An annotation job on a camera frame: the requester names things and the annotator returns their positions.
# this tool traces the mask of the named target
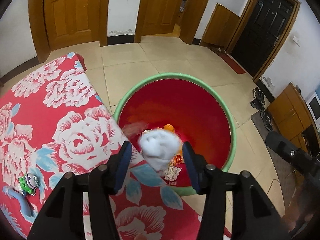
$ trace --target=red floral bedsheet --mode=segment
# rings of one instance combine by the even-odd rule
[[[90,84],[83,58],[69,53],[26,76],[0,98],[0,208],[23,237],[67,171],[83,174],[116,154],[126,137]],[[40,187],[27,196],[31,217],[8,188],[37,175]],[[111,197],[122,239],[196,239],[201,219],[133,149],[124,186]],[[86,238],[92,239],[84,195]]]

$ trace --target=bucket rim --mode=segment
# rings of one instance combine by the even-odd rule
[[[187,75],[187,74],[183,74],[183,73],[172,73],[172,72],[166,72],[166,73],[161,73],[161,74],[156,74],[153,76],[150,76],[142,81],[140,81],[138,84],[134,85],[123,97],[122,99],[119,101],[116,110],[113,114],[113,118],[116,120],[117,124],[119,122],[119,117],[121,114],[121,111],[123,109],[123,107],[125,106],[125,104],[127,103],[127,101],[130,99],[130,97],[136,92],[138,91],[140,88],[144,87],[147,84],[150,84],[152,82],[158,81],[158,80],[162,80],[162,79],[181,79],[181,80],[186,80],[189,82],[192,82],[198,86],[200,86],[201,88],[203,88],[204,90],[206,90],[210,95],[212,95],[217,102],[219,103],[219,105],[221,106],[221,108],[223,109],[223,112],[225,113],[227,119],[228,119],[228,123],[229,123],[229,128],[230,128],[230,135],[231,135],[231,142],[230,142],[230,151],[228,154],[228,158],[225,162],[225,164],[222,167],[222,170],[227,172],[235,158],[235,154],[236,154],[236,127],[234,125],[233,122],[233,116],[230,112],[230,110],[228,109],[226,103],[222,100],[222,98],[218,95],[218,93],[209,85],[207,85],[206,83],[204,83],[202,80]],[[191,194],[187,194],[187,193],[183,193],[185,190],[182,190],[182,188],[184,188],[186,191],[192,191]],[[182,195],[192,195],[195,194],[196,192],[193,190],[193,188],[190,187],[181,187],[180,193]]]

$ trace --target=red doormat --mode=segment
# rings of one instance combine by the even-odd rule
[[[237,62],[235,62],[231,57],[229,57],[227,54],[220,53],[215,50],[215,48],[210,48],[211,51],[213,51],[215,54],[217,54],[220,58],[222,58],[228,65],[231,67],[237,74],[245,74],[246,72],[243,70],[242,67],[238,65]]]

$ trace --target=baseboard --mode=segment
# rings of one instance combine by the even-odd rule
[[[108,45],[133,43],[134,34],[110,36],[107,38],[107,41],[108,41]]]
[[[196,39],[196,38],[194,38],[191,44],[193,44],[193,45],[199,45],[199,44],[200,44],[200,41],[201,41],[201,39]]]
[[[267,89],[267,87],[262,83],[260,79],[256,82],[257,86],[260,88],[261,91],[264,92],[265,97],[269,100],[270,103],[272,103],[275,98],[274,96],[270,93],[270,91]]]
[[[15,67],[14,69],[10,70],[7,74],[0,78],[0,81],[4,84],[8,82],[10,79],[14,78],[15,76],[21,74],[22,72],[28,70],[39,64],[38,57],[34,57],[32,59],[27,60],[26,62],[20,64],[19,66]]]

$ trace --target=sneaker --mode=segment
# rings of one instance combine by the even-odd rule
[[[258,109],[259,111],[264,111],[264,106],[263,106],[262,102],[259,101],[258,99],[254,99],[254,100],[250,101],[250,105],[253,108]]]
[[[271,125],[271,116],[270,116],[269,112],[267,112],[267,111],[260,112],[260,116],[261,116],[261,119],[263,120],[264,127],[268,131],[272,131],[273,128]]]
[[[263,105],[266,104],[264,100],[264,92],[261,91],[259,88],[255,88],[254,90],[252,90],[252,94],[254,99],[258,99],[259,101],[262,102]]]

